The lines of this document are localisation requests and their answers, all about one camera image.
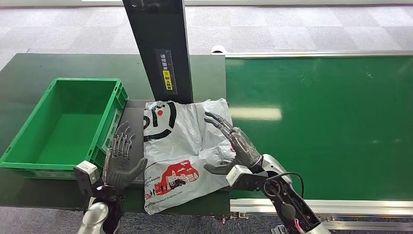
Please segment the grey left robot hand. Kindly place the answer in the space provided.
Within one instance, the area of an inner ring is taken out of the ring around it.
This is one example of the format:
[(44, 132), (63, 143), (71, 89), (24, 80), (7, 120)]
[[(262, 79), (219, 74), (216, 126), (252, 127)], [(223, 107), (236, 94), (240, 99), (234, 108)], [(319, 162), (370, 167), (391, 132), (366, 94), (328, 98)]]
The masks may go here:
[(110, 146), (107, 149), (102, 171), (104, 186), (118, 189), (127, 188), (145, 171), (148, 160), (141, 158), (132, 163), (131, 148), (136, 134), (131, 133), (128, 121), (122, 122), (115, 130)]

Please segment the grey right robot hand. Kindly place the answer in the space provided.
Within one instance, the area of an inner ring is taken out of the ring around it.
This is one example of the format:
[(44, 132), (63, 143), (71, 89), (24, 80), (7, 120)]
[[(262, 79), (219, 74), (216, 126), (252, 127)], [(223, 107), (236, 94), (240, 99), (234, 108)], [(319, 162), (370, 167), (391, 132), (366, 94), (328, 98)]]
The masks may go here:
[(223, 117), (212, 112), (205, 111), (205, 115), (204, 121), (212, 124), (223, 133), (236, 155), (233, 161), (228, 164), (219, 166), (205, 164), (204, 169), (215, 175), (227, 175), (235, 165), (246, 166), (253, 173), (263, 171), (263, 156), (240, 128), (232, 126)]

